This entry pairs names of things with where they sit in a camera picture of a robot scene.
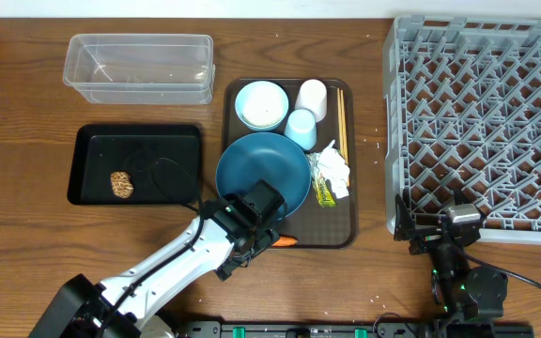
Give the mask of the orange carrot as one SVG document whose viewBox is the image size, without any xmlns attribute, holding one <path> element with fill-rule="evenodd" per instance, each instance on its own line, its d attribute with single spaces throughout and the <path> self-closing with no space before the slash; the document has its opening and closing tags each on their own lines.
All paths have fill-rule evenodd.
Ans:
<svg viewBox="0 0 541 338">
<path fill-rule="evenodd" d="M 276 248 L 291 247 L 298 243 L 298 240 L 293 237 L 280 236 L 277 241 L 275 241 L 272 246 Z"/>
</svg>

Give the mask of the dark blue plate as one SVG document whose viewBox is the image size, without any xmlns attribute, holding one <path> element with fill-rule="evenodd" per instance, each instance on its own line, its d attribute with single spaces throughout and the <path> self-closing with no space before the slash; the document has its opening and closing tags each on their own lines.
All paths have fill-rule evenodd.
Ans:
<svg viewBox="0 0 541 338">
<path fill-rule="evenodd" d="M 221 155 L 215 172 L 218 194 L 244 194 L 263 180 L 285 199 L 283 212 L 293 220 L 311 189 L 312 174 L 303 150 L 273 132 L 255 132 L 233 142 Z"/>
</svg>

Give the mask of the light blue bowl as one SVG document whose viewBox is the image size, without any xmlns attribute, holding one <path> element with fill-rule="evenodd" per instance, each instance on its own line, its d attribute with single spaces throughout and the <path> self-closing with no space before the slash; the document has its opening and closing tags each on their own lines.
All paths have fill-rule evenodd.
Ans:
<svg viewBox="0 0 541 338">
<path fill-rule="evenodd" d="M 247 84 L 237 94 L 234 104 L 238 118 L 252 131 L 278 128 L 286 117 L 288 107 L 285 90 L 269 81 Z"/>
</svg>

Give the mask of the brown food scrap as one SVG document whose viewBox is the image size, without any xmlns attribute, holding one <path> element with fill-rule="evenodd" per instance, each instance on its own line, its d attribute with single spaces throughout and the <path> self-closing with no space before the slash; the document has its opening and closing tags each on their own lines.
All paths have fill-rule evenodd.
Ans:
<svg viewBox="0 0 541 338">
<path fill-rule="evenodd" d="M 126 199 L 133 194 L 134 186 L 131 183 L 131 176 L 127 172 L 113 172 L 110 175 L 110 180 L 114 196 Z"/>
</svg>

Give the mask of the white rice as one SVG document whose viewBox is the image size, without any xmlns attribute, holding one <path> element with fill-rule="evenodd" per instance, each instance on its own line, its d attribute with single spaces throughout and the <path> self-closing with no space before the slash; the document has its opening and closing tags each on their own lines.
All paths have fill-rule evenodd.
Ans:
<svg viewBox="0 0 541 338">
<path fill-rule="evenodd" d="M 253 88 L 244 102 L 243 117 L 255 127 L 274 125 L 283 114 L 282 94 L 274 86 Z"/>
</svg>

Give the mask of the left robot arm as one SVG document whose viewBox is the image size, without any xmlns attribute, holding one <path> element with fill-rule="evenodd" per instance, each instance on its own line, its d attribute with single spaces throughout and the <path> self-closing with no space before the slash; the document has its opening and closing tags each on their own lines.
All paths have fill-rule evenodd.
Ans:
<svg viewBox="0 0 541 338">
<path fill-rule="evenodd" d="M 213 271 L 224 281 L 274 244 L 278 192 L 229 194 L 202 204 L 169 244 L 127 271 L 91 283 L 83 274 L 56 293 L 33 337 L 138 337 L 146 323 L 186 286 Z"/>
</svg>

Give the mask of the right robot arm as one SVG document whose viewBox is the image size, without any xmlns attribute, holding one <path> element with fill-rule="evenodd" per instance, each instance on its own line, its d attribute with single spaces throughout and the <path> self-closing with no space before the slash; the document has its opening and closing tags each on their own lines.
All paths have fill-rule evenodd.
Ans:
<svg viewBox="0 0 541 338">
<path fill-rule="evenodd" d="M 414 222 L 403 198 L 395 197 L 394 240 L 410 244 L 412 255 L 428 254 L 434 301 L 445 315 L 416 330 L 418 337 L 494 337 L 493 320 L 503 316 L 505 274 L 471 267 L 464 248 L 480 238 L 485 213 L 462 192 L 434 225 Z"/>
</svg>

